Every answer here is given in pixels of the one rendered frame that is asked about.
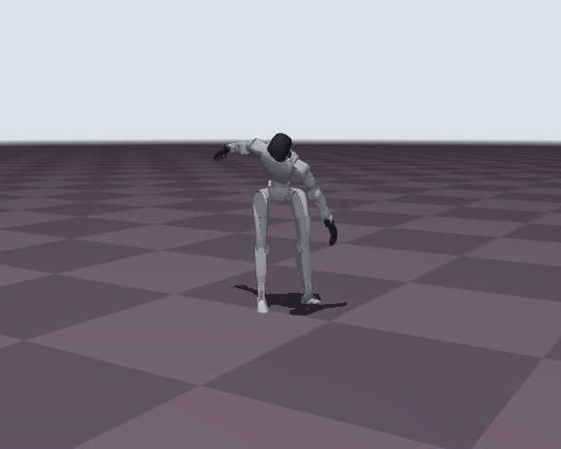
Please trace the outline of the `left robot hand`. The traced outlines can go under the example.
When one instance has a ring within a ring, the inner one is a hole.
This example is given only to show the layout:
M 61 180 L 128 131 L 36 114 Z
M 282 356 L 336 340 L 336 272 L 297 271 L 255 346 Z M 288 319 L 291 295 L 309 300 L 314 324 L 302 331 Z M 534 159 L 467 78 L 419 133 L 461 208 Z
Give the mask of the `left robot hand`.
M 333 220 L 332 224 L 331 224 L 328 219 L 325 219 L 324 224 L 325 224 L 326 227 L 329 228 L 329 232 L 331 234 L 329 243 L 330 243 L 330 246 L 333 246 L 336 243 L 337 238 L 338 238 L 338 232 L 337 232 L 337 228 L 335 226 L 335 222 Z

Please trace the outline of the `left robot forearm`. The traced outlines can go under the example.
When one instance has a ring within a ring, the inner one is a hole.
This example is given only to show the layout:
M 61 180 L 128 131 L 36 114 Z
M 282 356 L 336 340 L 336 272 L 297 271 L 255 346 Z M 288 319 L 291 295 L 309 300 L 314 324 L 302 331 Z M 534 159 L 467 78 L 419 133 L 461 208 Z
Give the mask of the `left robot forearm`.
M 324 194 L 321 192 L 321 190 L 316 191 L 316 198 L 318 199 L 318 201 L 314 201 L 314 204 L 317 207 L 321 218 L 323 219 L 323 223 L 325 219 L 328 219 L 332 224 L 333 216 L 330 214 L 329 208 L 326 205 Z

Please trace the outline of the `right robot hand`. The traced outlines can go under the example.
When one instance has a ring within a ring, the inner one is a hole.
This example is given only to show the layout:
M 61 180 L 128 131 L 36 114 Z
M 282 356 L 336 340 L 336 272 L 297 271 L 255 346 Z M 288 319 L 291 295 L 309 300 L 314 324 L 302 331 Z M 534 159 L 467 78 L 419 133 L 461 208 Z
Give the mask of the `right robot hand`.
M 226 145 L 225 145 L 224 148 L 220 149 L 217 153 L 215 153 L 215 155 L 214 155 L 215 161 L 217 162 L 217 156 L 218 156 L 218 160 L 220 161 L 220 155 L 221 155 L 221 158 L 223 160 L 223 154 L 224 154 L 224 157 L 226 158 L 226 154 L 229 153 L 229 152 L 230 152 L 229 147 L 226 147 Z

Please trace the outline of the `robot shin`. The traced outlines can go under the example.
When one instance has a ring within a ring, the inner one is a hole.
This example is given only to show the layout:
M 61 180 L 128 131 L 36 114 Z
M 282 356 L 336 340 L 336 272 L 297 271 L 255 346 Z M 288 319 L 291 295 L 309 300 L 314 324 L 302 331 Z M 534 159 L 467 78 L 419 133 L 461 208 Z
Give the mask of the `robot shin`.
M 311 294 L 311 252 L 309 246 L 303 247 L 303 253 L 295 257 L 298 273 L 302 281 L 304 297 Z
M 255 275 L 258 282 L 258 300 L 260 296 L 265 301 L 265 282 L 266 282 L 266 254 L 264 248 L 255 248 Z

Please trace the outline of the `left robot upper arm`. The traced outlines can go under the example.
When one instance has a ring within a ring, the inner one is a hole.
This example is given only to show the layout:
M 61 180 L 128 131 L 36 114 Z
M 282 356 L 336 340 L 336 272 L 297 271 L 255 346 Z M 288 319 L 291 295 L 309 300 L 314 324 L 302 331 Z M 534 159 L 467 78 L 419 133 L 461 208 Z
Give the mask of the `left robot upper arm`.
M 309 188 L 309 191 L 307 192 L 308 199 L 310 201 L 318 201 L 318 199 L 316 198 L 316 191 L 320 190 L 320 188 L 318 187 L 316 180 L 311 174 L 310 166 L 307 163 L 297 159 L 294 163 L 293 170 L 294 174 L 302 180 L 306 187 Z

